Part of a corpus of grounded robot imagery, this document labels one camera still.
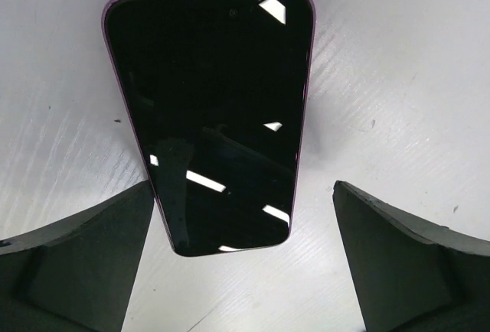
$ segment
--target phone screen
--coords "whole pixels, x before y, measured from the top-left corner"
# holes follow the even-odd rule
[[[291,227],[309,0],[119,0],[104,28],[174,250],[274,246]]]

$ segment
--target white table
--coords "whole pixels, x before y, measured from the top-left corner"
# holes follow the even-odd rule
[[[108,0],[0,0],[0,239],[144,179]],[[124,331],[360,331],[335,180],[490,240],[490,0],[314,0],[292,236],[185,259],[155,211]]]

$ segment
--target scratch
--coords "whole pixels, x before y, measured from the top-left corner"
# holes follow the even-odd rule
[[[221,302],[217,303],[214,308],[212,308],[206,315],[204,315],[194,326],[192,326],[190,329],[187,330],[187,332],[191,332],[193,329],[195,329],[204,319],[206,319],[209,314],[211,314],[217,307],[219,307]]]

